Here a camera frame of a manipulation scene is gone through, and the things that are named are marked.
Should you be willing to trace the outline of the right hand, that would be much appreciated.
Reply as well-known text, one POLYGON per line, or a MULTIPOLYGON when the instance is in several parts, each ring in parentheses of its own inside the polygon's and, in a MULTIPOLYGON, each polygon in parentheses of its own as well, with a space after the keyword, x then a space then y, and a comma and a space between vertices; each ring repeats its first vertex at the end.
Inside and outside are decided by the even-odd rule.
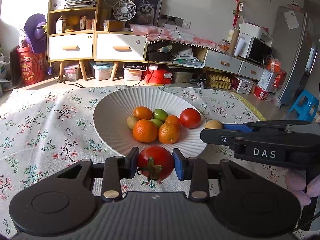
POLYGON ((307 184, 304 171, 287 170, 285 183, 288 190, 299 200, 301 206, 308 206, 311 204, 311 198, 319 197, 319 175, 307 184))

